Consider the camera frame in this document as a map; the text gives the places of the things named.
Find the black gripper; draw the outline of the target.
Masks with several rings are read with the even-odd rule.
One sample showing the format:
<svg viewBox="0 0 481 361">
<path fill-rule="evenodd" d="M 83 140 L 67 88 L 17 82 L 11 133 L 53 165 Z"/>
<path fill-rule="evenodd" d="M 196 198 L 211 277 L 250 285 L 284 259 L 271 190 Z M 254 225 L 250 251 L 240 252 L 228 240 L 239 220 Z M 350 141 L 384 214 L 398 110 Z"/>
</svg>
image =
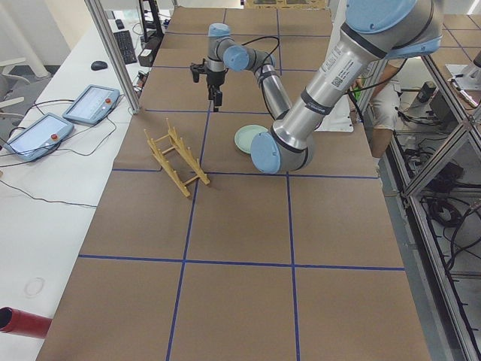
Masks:
<svg viewBox="0 0 481 361">
<path fill-rule="evenodd" d="M 211 71 L 206 70 L 208 89 L 215 89 L 213 91 L 213 112 L 218 112 L 222 106 L 222 91 L 220 87 L 225 83 L 225 70 Z"/>
</svg>

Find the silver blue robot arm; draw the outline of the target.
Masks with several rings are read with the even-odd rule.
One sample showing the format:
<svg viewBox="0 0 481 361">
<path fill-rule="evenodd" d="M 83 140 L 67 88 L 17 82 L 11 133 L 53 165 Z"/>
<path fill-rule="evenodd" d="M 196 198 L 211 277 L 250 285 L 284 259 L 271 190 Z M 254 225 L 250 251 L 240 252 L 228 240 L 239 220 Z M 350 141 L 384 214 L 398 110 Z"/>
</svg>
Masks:
<svg viewBox="0 0 481 361">
<path fill-rule="evenodd" d="M 442 1 L 348 1 L 339 41 L 296 102 L 290 102 L 267 52 L 238 44 L 228 25 L 213 23 L 201 65 L 209 99 L 221 105 L 226 70 L 251 71 L 274 117 L 268 131 L 254 136 L 251 160 L 267 174 L 298 170 L 313 158 L 313 132 L 370 63 L 439 48 L 443 11 Z"/>
</svg>

